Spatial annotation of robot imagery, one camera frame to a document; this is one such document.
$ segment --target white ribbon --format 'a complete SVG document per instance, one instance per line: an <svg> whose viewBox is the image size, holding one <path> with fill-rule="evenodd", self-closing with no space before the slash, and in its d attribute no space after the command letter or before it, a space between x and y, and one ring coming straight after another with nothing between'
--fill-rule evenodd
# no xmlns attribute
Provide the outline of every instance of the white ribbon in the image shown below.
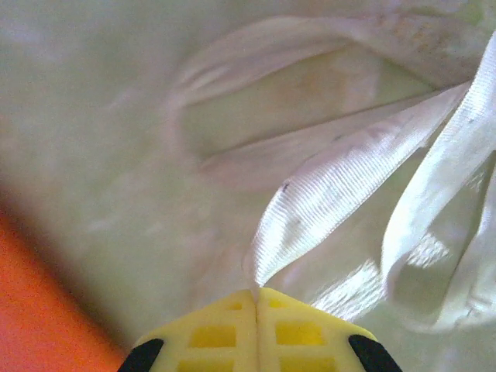
<svg viewBox="0 0 496 372"><path fill-rule="evenodd" d="M393 211L384 235L382 253L382 270L390 296L409 254L434 218L495 149L496 33L487 45L467 96L432 145ZM487 192L493 191L492 183L494 180L491 180ZM484 259L478 257L474 260L473 256L484 252L490 254L488 259L496 259L496 248L491 239L494 233L489 228L494 227L493 220L496 220L496 205L488 205L493 200L494 196L487 197L480 228L451 282L446 304L439 321L433 326L435 329L447 327L447 323L453 321L450 317L456 313L454 303L465 301L460 292L468 291L467 286L474 282L470 276L477 275L474 265L480 265Z"/></svg>
<svg viewBox="0 0 496 372"><path fill-rule="evenodd" d="M410 253L496 145L495 40L493 35L475 74L487 38L453 19L395 14L362 19L268 19L214 43L185 64L164 106L165 140L171 155L183 164L234 188L267 188L287 178L263 214L243 261L255 287L265 285L283 267L319 245L416 150L434 140L384 236L382 271L386 292L393 298L394 284ZM372 49L433 87L458 85L207 160L188 150L180 128L185 106L241 89L271 72L349 43ZM465 83L474 75L473 82ZM264 176L255 177L258 184L250 183L254 174ZM466 309L474 302L467 296L473 297L481 282L477 274L469 278L467 273L484 272L480 277L487 277L492 270L492 266L483 268L481 254L494 258L494 188L493 175L479 230L451 280L438 321L415 326L448 329L467 316ZM467 286L472 279L477 283Z"/></svg>

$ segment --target yellow plastic object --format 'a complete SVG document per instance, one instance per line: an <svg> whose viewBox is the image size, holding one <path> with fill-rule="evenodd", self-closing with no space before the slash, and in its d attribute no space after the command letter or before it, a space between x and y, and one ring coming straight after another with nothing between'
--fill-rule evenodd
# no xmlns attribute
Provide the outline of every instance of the yellow plastic object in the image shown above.
<svg viewBox="0 0 496 372"><path fill-rule="evenodd" d="M119 372L401 372L374 336L269 288L142 337Z"/></svg>

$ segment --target light green fabric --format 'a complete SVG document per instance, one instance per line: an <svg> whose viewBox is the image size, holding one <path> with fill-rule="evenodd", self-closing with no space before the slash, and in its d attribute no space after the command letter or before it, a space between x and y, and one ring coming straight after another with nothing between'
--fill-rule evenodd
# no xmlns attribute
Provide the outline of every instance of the light green fabric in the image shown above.
<svg viewBox="0 0 496 372"><path fill-rule="evenodd" d="M241 258L275 191L223 188L167 158L160 105L177 68L220 36L268 16L379 12L396 3L5 0L0 5L2 200L22 215L41 256L83 307L130 346L148 329L246 285ZM429 14L457 10L455 16L486 30L496 26L492 0L408 4ZM342 107L336 99L345 97L329 74L329 63L345 70L338 59L315 57L192 107L184 118L188 142L209 155L333 117ZM371 105L431 89L388 62L380 69ZM357 98L348 99L356 104ZM397 177L381 189L391 194L390 208L405 186L401 173ZM365 204L329 244L350 231L357 242L367 239L367 231L387 223L382 208ZM377 217L373 222L367 221L370 214ZM353 290L347 278L370 275L355 320L384 341L404 370L491 370L494 326L418 335L377 306L377 269L367 260L378 254L350 247L336 257L333 272L303 262L292 270L307 271L308 283L291 284L291 275L283 272L273 286L305 299L312 274L320 270L336 278L345 306ZM315 271L309 270L312 264Z"/></svg>

